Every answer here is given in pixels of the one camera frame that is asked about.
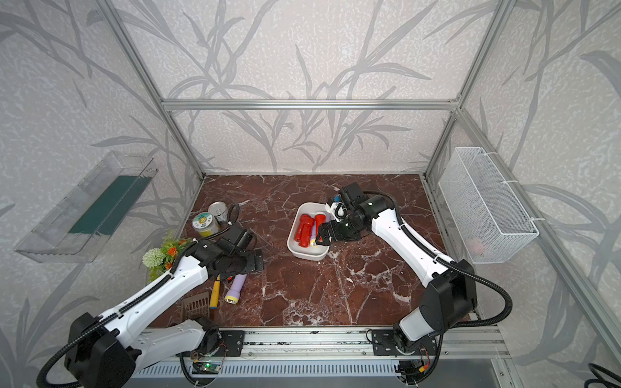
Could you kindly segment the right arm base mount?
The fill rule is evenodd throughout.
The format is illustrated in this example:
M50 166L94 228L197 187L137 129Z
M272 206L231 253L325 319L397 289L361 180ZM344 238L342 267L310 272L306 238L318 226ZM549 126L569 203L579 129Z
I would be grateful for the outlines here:
M373 329L369 334L373 353L378 357L434 356L438 348L438 341L431 336L411 341L393 329Z

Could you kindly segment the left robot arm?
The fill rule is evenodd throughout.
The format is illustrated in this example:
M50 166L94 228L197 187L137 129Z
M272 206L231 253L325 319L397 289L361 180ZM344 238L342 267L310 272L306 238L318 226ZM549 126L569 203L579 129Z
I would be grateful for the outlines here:
M139 370L183 352L210 354L223 342L208 318L190 318L146 334L145 329L180 298L209 279L246 275L263 268L262 252L249 249L254 235L235 223L218 238L192 242L171 268L131 298L99 316L71 325L74 347L64 366L83 387L122 387Z

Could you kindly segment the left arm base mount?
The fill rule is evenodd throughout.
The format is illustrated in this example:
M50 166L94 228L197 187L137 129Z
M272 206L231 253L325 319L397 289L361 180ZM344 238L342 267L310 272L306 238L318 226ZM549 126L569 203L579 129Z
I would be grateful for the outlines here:
M242 330L210 332L205 335L197 349L182 352L181 355L192 360L203 357L240 357L245 334Z

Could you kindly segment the white plastic storage box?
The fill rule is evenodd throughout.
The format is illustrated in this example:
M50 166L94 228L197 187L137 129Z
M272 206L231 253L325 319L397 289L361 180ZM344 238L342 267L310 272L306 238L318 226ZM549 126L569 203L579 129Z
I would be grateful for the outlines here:
M299 206L287 239L287 247L294 257L310 261L323 260L329 247L319 244L318 225L330 220L326 205L307 202Z

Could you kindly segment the purple flashlight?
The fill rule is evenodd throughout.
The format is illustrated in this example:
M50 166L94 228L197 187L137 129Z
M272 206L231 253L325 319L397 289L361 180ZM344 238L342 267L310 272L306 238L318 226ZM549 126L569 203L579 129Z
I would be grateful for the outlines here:
M247 274L239 274L234 277L231 287L224 298L226 303L229 303L231 305L236 305L239 303L240 294L242 288L244 287L246 279Z
M311 230L311 238L310 238L310 245L311 246L315 246L316 245L316 237L317 237L317 227L313 226L313 228Z

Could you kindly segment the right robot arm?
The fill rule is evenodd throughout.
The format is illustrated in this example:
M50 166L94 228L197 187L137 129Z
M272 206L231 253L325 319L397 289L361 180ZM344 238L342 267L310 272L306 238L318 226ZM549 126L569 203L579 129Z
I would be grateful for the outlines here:
M354 183L324 208L330 219L318 227L321 245L355 242L373 234L404 260L425 287L418 307L394 326L395 342L403 351L425 336L445 333L476 308L472 266L454 261L409 226L392 195L365 192Z

